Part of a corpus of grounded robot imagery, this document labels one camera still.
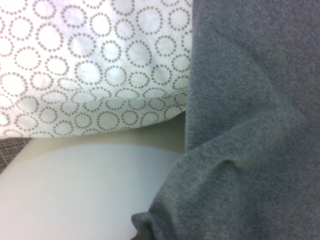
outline white pillowcase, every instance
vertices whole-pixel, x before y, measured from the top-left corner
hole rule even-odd
[[[139,128],[185,111],[188,0],[0,0],[0,137]]]

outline gray fleece fabric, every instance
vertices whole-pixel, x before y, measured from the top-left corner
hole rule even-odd
[[[194,0],[186,153],[134,240],[320,239],[320,3]]]

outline polka dot circle pattern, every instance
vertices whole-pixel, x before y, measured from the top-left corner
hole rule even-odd
[[[7,1],[7,4],[9,6],[12,5],[10,1]],[[19,14],[22,13],[22,11],[25,11],[27,6],[28,6],[28,0],[24,0],[24,3],[20,2],[20,4],[16,4],[15,7],[18,7],[18,9],[15,11],[8,11],[5,6],[0,5],[0,12],[8,15],[16,15],[18,13]]]
[[[178,12],[183,12],[185,13],[187,19],[186,19],[186,23],[185,24],[182,24],[181,26],[175,26],[173,24],[173,21],[175,21],[178,17],[175,16],[176,13]],[[172,10],[172,12],[169,13],[169,18],[168,18],[168,21],[169,21],[169,24],[171,26],[171,28],[175,31],[183,31],[187,28],[188,25],[190,25],[190,22],[191,22],[191,14],[189,13],[189,11],[187,11],[186,9],[180,7],[180,8],[176,8],[174,10]]]
[[[43,13],[39,13],[37,8],[39,7],[39,5],[43,4],[42,6],[42,10],[45,10]],[[50,15],[42,15],[42,14],[46,14],[46,12],[49,11],[49,9],[51,9],[51,14]],[[32,10],[34,12],[34,14],[41,18],[41,19],[44,19],[44,20],[47,20],[47,19],[52,19],[55,15],[56,15],[56,12],[57,12],[57,8],[56,6],[54,5],[54,3],[50,0],[37,0],[33,3],[32,5]]]
[[[130,30],[128,30],[128,27],[123,27],[121,28],[121,26],[123,24],[126,24],[126,25],[129,25],[130,27]],[[128,19],[120,19],[118,20],[116,23],[115,23],[115,26],[114,26],[114,32],[116,34],[116,36],[119,38],[119,39],[122,39],[122,40],[130,40],[132,39],[136,33],[135,33],[135,26],[131,23],[131,21],[129,21]]]
[[[158,20],[160,20],[160,23],[159,23],[159,26],[157,26],[157,29],[155,31],[148,32],[147,29],[146,30],[142,29],[142,26],[141,26],[140,22],[150,21],[150,17],[153,16],[154,14],[151,14],[151,13],[147,14],[142,21],[141,20],[139,21],[139,19],[140,19],[141,15],[143,15],[144,12],[146,12],[146,11],[150,12],[150,10],[155,12],[156,14],[159,14],[158,15],[159,19]],[[136,16],[136,20],[135,21],[137,22],[137,27],[139,28],[140,31],[142,31],[143,34],[152,35],[152,34],[157,34],[160,31],[160,29],[162,28],[162,25],[164,24],[163,20],[164,20],[163,19],[163,15],[161,14],[161,11],[157,7],[147,6],[147,7],[144,7],[143,9],[141,9],[140,11],[137,12],[137,16]]]
[[[50,62],[54,62],[53,65],[54,65],[54,69],[58,69],[58,71],[60,72],[53,72],[50,68],[49,68],[49,65],[50,65]],[[61,65],[58,64],[57,62],[60,62],[60,64],[64,65],[64,68],[61,69]],[[69,65],[67,63],[67,60],[61,56],[57,56],[57,55],[51,55],[47,60],[46,62],[44,62],[45,64],[45,69],[50,72],[51,74],[54,74],[54,75],[58,75],[58,76],[64,76],[66,75],[68,72],[69,72]]]
[[[18,36],[15,36],[13,33],[12,33],[12,28],[14,27],[14,24],[18,21],[18,20],[23,20],[25,22],[27,22],[29,24],[29,31],[27,33],[27,35],[25,37],[18,37]],[[8,28],[8,33],[9,35],[13,38],[13,39],[16,39],[17,41],[24,41],[24,40],[28,40],[30,37],[31,37],[31,34],[34,30],[34,24],[30,21],[30,19],[26,18],[25,16],[22,17],[22,16],[18,16],[18,17],[15,17],[14,20],[12,20],[10,22],[10,25],[9,25],[9,28]]]
[[[79,24],[72,24],[72,23],[69,23],[67,18],[66,18],[66,13],[67,12],[72,12],[72,10],[79,10],[82,15],[83,15],[83,21],[82,22],[79,22]],[[87,23],[87,19],[88,17],[86,16],[87,13],[85,12],[85,10],[83,8],[81,8],[80,6],[77,6],[77,5],[68,5],[66,6],[62,12],[61,12],[61,18],[63,19],[63,22],[69,27],[69,28],[81,28],[83,27],[86,23]]]
[[[149,53],[149,59],[146,59],[145,61],[143,61],[143,63],[135,63],[134,61],[135,61],[135,59],[133,58],[133,57],[131,57],[131,55],[130,55],[130,50],[134,47],[134,46],[136,46],[136,45],[143,45],[144,47],[145,47],[145,49],[148,51],[148,53]],[[138,41],[138,40],[136,40],[136,41],[133,41],[130,45],[129,45],[129,47],[127,47],[127,49],[126,49],[126,51],[125,51],[125,53],[126,53],[126,57],[127,57],[127,60],[132,64],[132,65],[134,65],[135,67],[138,67],[138,68],[140,68],[140,67],[142,67],[142,68],[144,68],[145,66],[148,66],[149,64],[151,64],[151,62],[152,62],[152,52],[150,51],[150,48],[148,47],[148,45],[146,45],[143,41]]]
[[[108,22],[109,28],[108,28],[107,32],[105,32],[105,33],[103,33],[103,34],[98,33],[98,32],[94,29],[94,27],[93,27],[93,21],[94,21],[94,19],[95,19],[96,17],[98,17],[98,16],[105,17],[106,20],[107,20],[107,22]],[[110,20],[110,18],[108,17],[108,15],[105,14],[105,13],[103,13],[103,12],[98,12],[98,13],[96,13],[95,15],[93,15],[92,17],[90,17],[89,25],[90,25],[90,29],[91,29],[91,31],[93,32],[93,34],[96,35],[96,36],[98,36],[98,37],[107,37],[107,36],[110,35],[111,30],[112,30],[112,28],[111,28],[111,20]]]
[[[0,34],[2,34],[4,32],[5,27],[6,27],[6,23],[2,17],[0,17],[0,23],[1,23]]]
[[[187,107],[190,0],[0,0],[0,136],[134,129]]]
[[[130,16],[135,11],[135,0],[131,1],[131,9],[128,12],[123,12],[123,11],[120,11],[120,10],[117,9],[115,3],[117,3],[117,2],[119,3],[119,1],[117,1],[117,0],[111,0],[111,1],[112,1],[112,3],[111,3],[112,9],[116,12],[116,14],[119,14],[121,16]],[[122,6],[127,6],[128,5],[128,4],[123,3],[123,2],[120,2],[120,4]]]
[[[71,48],[71,45],[72,45],[72,42],[73,42],[73,40],[74,39],[76,39],[76,38],[78,38],[78,37],[84,37],[84,38],[88,38],[88,39],[90,39],[94,44],[96,43],[96,41],[94,40],[94,38],[92,37],[92,36],[90,36],[89,34],[85,34],[85,33],[78,33],[78,34],[74,34],[73,36],[71,36],[70,37],[70,39],[69,39],[69,41],[68,41],[68,50],[70,51],[70,53],[72,54],[72,55],[74,55],[76,58],[79,58],[79,59],[81,59],[81,58],[88,58],[88,57],[90,57],[94,52],[95,52],[95,49],[97,48],[97,45],[93,45],[93,48],[92,49],[90,49],[89,50],[89,53],[87,53],[87,54],[77,54],[77,53],[75,53],[74,52],[74,50]]]
[[[104,3],[104,1],[105,0],[101,0],[97,5],[95,5],[95,6],[93,6],[93,5],[90,5],[89,3],[87,3],[86,1],[82,1],[82,3],[83,4],[85,4],[85,6],[87,7],[87,8],[90,8],[90,9],[99,9],[101,6],[102,6],[102,4]]]
[[[113,45],[115,48],[115,51],[114,50],[111,51],[109,45]],[[114,63],[120,59],[122,51],[121,51],[121,47],[116,41],[108,40],[102,44],[100,53],[102,54],[102,57],[104,58],[105,61],[108,61],[109,63]]]
[[[14,43],[11,41],[10,38],[8,38],[7,36],[0,36],[0,43],[3,46],[4,44],[2,43],[3,41],[6,41],[8,45],[8,43],[10,44],[10,47],[0,47],[0,56],[5,58],[5,57],[9,57],[13,52],[14,52]]]
[[[41,33],[41,31],[43,30],[43,28],[53,28],[55,31],[56,31],[56,34],[59,36],[60,38],[60,41],[58,42],[58,46],[56,48],[47,48],[45,45],[46,43],[45,42],[42,42],[40,39],[39,39],[39,35]],[[51,24],[50,22],[47,24],[47,23],[44,23],[42,25],[40,25],[40,27],[36,30],[36,33],[35,33],[35,40],[37,40],[38,44],[40,45],[41,48],[43,48],[43,50],[45,51],[48,51],[49,53],[51,52],[56,52],[58,50],[60,50],[60,48],[63,47],[63,42],[64,42],[64,36],[63,36],[63,33],[60,32],[60,30],[57,28],[57,26],[55,24]]]
[[[39,55],[39,52],[31,46],[20,48],[14,55],[13,59],[15,61],[14,64],[26,71],[37,69],[41,64],[41,56]]]

